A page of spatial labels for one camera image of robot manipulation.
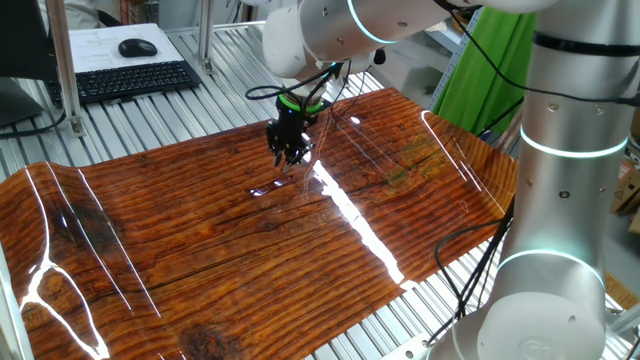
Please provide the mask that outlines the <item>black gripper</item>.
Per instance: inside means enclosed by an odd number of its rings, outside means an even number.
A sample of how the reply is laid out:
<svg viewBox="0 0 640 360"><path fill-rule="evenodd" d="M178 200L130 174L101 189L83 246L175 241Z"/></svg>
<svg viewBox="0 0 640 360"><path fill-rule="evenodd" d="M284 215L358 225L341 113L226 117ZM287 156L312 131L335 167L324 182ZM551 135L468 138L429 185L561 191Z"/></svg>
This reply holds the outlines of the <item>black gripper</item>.
<svg viewBox="0 0 640 360"><path fill-rule="evenodd" d="M306 130L317 121L317 115L304 115L286 105L278 107L278 118L268 121L265 126L268 147L274 155L274 167L285 160L282 172L286 174L296 164L295 161L302 160L314 146Z"/></svg>

